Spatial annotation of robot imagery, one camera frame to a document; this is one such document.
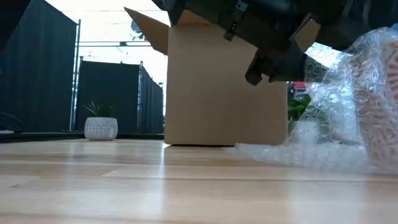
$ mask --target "wood grain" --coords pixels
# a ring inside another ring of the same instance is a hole
[[[398,179],[161,141],[0,144],[0,223],[397,223]]]

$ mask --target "black fabric partition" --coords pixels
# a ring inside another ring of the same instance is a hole
[[[0,111],[28,132],[69,129],[76,23],[32,0],[0,52]]]
[[[114,106],[119,133],[137,132],[139,65],[82,61],[79,72],[76,129],[84,130],[91,116],[85,105],[93,101]]]
[[[163,89],[149,76],[143,66],[140,70],[139,132],[163,133]]]

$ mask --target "white textured planter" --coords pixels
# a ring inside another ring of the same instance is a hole
[[[110,141],[118,135],[116,118],[87,118],[85,137],[89,140]]]

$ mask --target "cardboard box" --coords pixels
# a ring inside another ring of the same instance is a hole
[[[224,30],[189,11],[183,12],[176,26],[169,27],[125,10],[152,47],[169,56],[167,144],[231,146],[284,141],[288,133],[287,85],[263,80],[252,86],[246,82],[244,74],[255,47],[237,37],[232,42],[224,40]]]

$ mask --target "metal pole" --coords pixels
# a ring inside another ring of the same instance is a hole
[[[70,106],[70,122],[69,122],[69,131],[74,131],[74,114],[75,114],[75,98],[77,92],[77,72],[78,72],[78,64],[79,64],[79,46],[80,46],[80,30],[81,30],[81,19],[79,19],[77,37],[76,37],[76,57],[75,57],[75,71],[73,72],[73,91],[72,91],[72,103]]]

